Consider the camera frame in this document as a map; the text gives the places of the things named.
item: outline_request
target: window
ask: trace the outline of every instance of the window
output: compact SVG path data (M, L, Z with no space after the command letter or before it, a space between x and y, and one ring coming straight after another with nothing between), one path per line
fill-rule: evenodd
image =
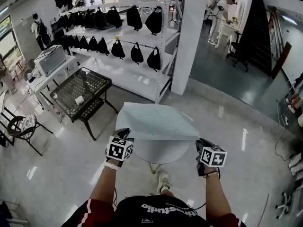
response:
M0 22L0 53L8 68L21 56L9 16Z

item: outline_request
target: wrist strap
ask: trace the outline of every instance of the wrist strap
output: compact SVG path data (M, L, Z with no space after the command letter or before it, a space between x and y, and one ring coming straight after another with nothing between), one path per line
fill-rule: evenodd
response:
M109 167L109 168L111 168L111 169L114 169L114 170L116 170L116 171L120 169L120 167L118 167L118 166L116 166L116 165L114 165L114 164L108 163L108 162L104 162L103 165L104 165L104 166L107 166L107 167Z

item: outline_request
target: white shelving unit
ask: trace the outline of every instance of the white shelving unit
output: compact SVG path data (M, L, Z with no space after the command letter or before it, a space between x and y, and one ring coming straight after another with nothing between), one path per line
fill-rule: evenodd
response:
M61 13L61 15L65 15L77 11L86 11L87 9L96 9L97 7L109 8L112 6L117 8L132 7L133 5L150 8L155 8L157 6L162 7L162 31L156 36L152 35L145 24L143 24L142 29L135 31L133 27L127 25L126 16L121 16L121 18L124 19L124 22L122 27L118 29L113 27L107 30L96 30L93 28L85 29L83 27L76 27L65 33L66 35L72 36L84 36L88 42L92 36L94 36L97 41L103 37L110 52L113 43L116 39L119 39L125 53L125 58L123 60L113 56L111 53L109 56L106 56L105 54L96 51L87 51L85 49L77 48L70 48L70 51L90 57L81 64L81 67L86 67L109 77L112 79L114 85L150 99L158 104L171 84L169 72L178 50L176 47L173 55L165 53L166 45L180 34L175 29L167 28L169 5L171 4L172 2L170 0L120 0L119 2L111 3L95 1L94 3L86 4L82 7ZM139 65L131 59L131 49L136 42L140 45L144 57L144 62ZM161 56L160 71L151 69L146 62L156 46L158 47Z

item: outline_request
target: red sleeve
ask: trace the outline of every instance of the red sleeve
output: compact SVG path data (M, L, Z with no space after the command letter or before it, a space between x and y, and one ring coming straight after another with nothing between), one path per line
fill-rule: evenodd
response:
M239 220L234 214L226 214L217 219L212 220L214 227L237 227Z
M62 227L93 227L108 223L114 216L113 206L107 202L89 199L74 212Z

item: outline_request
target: ceiling light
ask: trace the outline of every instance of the ceiling light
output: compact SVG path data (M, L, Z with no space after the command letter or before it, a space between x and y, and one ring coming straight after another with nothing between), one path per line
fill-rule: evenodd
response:
M0 16L1 16L3 13L5 13L8 9L9 9L8 7L4 8L4 9L0 12Z
M288 22L291 22L294 25L297 25L297 23L295 21L293 21L291 18L286 17L286 16L282 16L285 20L287 20Z

